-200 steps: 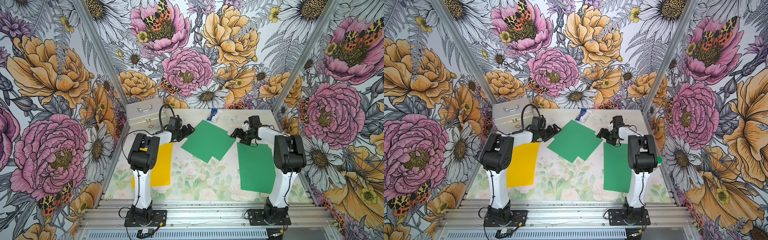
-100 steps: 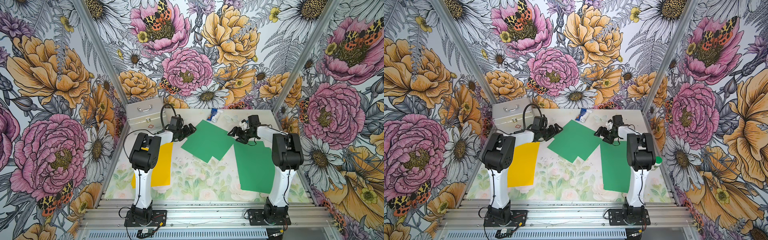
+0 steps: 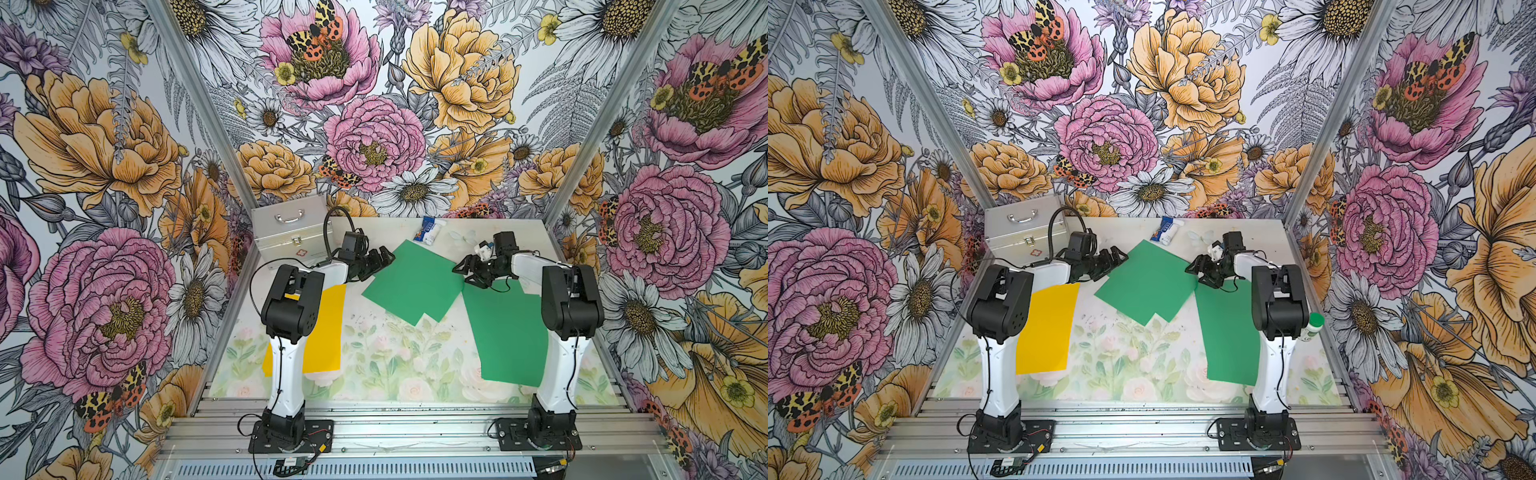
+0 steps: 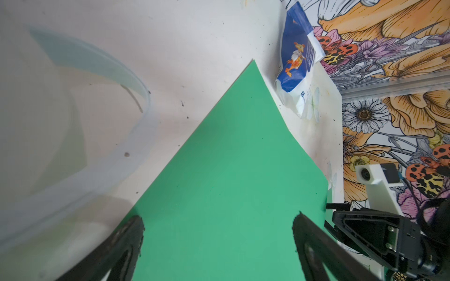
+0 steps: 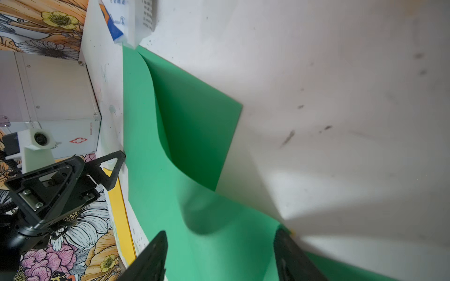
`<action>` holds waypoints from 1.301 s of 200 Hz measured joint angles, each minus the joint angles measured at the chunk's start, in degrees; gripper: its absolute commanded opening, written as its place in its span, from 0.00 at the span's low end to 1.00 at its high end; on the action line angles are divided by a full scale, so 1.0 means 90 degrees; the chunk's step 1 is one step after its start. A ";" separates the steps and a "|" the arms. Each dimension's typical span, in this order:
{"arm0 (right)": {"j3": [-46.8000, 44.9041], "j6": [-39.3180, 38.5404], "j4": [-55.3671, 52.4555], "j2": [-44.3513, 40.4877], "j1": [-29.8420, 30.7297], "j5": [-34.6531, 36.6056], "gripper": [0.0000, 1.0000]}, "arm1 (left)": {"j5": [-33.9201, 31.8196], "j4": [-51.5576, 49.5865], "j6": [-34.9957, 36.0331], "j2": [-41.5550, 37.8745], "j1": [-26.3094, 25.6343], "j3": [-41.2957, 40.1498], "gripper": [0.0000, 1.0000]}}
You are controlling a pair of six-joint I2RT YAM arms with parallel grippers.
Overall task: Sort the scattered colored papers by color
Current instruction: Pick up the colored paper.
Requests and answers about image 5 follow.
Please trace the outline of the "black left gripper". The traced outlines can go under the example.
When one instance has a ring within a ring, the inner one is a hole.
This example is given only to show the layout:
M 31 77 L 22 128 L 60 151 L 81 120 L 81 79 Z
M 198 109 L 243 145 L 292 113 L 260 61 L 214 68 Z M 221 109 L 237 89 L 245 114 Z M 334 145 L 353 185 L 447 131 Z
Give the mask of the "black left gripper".
M 1 228 L 1 252 L 28 251 L 62 228 L 63 220 L 99 198 L 97 185 L 115 188 L 126 155 L 117 151 L 85 164 L 78 156 L 5 182 L 15 214 Z M 115 161 L 108 170 L 106 162 Z

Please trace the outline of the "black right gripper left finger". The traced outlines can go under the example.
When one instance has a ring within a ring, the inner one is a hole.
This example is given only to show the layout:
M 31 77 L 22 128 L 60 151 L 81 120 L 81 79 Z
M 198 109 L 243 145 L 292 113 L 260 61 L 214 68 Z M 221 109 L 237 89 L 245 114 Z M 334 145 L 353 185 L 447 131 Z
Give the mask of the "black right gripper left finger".
M 163 281 L 167 254 L 166 232 L 160 231 L 118 278 L 118 281 Z

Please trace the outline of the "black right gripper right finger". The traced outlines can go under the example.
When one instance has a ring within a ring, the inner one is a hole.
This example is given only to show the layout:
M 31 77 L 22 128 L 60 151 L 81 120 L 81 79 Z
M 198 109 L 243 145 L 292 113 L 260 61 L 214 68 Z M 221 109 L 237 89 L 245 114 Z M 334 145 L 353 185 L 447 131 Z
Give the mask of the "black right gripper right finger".
M 327 281 L 289 233 L 279 228 L 274 238 L 274 254 L 281 281 Z

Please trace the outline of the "yellow paper sheet under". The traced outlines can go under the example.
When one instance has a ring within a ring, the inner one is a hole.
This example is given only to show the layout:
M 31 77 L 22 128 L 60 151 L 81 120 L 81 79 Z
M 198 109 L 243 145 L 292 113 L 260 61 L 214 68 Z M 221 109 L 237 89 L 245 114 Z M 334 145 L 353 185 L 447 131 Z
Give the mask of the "yellow paper sheet under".
M 126 268 L 137 258 L 133 230 L 128 217 L 128 190 L 128 169 L 124 166 L 119 172 L 115 186 L 109 191 L 105 190 L 105 197 L 118 254 Z

